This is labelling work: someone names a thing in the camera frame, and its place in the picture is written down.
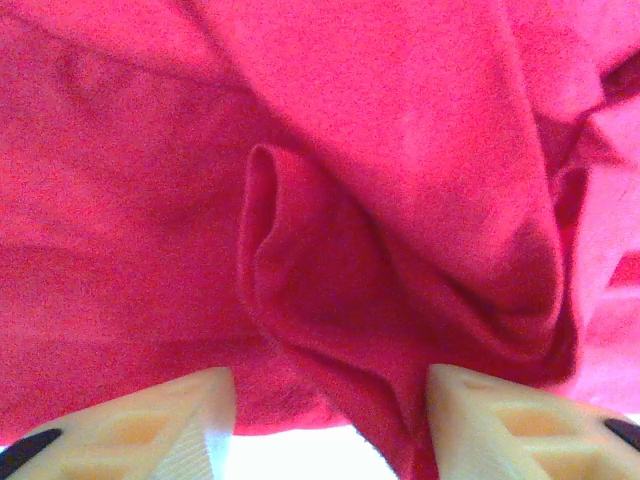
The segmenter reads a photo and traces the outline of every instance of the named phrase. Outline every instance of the black tip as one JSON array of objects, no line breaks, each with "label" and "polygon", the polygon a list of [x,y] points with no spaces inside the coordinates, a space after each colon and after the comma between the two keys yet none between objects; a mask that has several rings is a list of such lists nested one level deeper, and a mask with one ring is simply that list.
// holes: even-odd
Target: black tip
[{"label": "black tip", "polygon": [[0,453],[0,480],[9,478],[9,475],[16,472],[60,435],[62,435],[62,430],[52,428],[18,440],[8,447],[4,452]]},{"label": "black tip", "polygon": [[608,418],[604,421],[604,424],[609,430],[640,452],[640,425],[617,418]]}]

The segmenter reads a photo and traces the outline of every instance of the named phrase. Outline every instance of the pink cloth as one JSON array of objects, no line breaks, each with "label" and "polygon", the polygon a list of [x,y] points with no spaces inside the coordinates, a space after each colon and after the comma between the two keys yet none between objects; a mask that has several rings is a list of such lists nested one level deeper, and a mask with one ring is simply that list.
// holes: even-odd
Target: pink cloth
[{"label": "pink cloth", "polygon": [[0,441],[214,365],[437,478],[430,364],[640,411],[640,6],[0,1]]}]

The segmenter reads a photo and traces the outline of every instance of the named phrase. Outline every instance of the beige plastic piece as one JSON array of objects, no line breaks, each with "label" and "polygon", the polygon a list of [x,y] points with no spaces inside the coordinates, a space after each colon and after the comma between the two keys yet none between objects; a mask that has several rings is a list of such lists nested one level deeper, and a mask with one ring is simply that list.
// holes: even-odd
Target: beige plastic piece
[{"label": "beige plastic piece", "polygon": [[623,415],[452,365],[427,411],[441,480],[640,480],[640,453],[602,423]]},{"label": "beige plastic piece", "polygon": [[64,433],[10,478],[217,480],[234,422],[230,370],[203,370],[41,425]]}]

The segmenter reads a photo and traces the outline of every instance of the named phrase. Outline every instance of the white surface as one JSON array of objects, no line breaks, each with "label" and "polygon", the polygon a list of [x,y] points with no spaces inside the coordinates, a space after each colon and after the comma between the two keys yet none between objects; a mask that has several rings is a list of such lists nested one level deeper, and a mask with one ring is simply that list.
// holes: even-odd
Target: white surface
[{"label": "white surface", "polygon": [[350,426],[231,438],[225,480],[396,480],[386,461]]}]

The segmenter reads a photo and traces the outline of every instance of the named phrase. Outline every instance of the red fabric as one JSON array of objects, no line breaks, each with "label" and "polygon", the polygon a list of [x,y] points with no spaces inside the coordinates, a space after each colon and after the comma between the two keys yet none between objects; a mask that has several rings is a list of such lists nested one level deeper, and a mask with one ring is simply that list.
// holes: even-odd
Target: red fabric
[{"label": "red fabric", "polygon": [[2,8],[1,442],[214,365],[403,480],[435,362],[640,411],[640,6]]}]

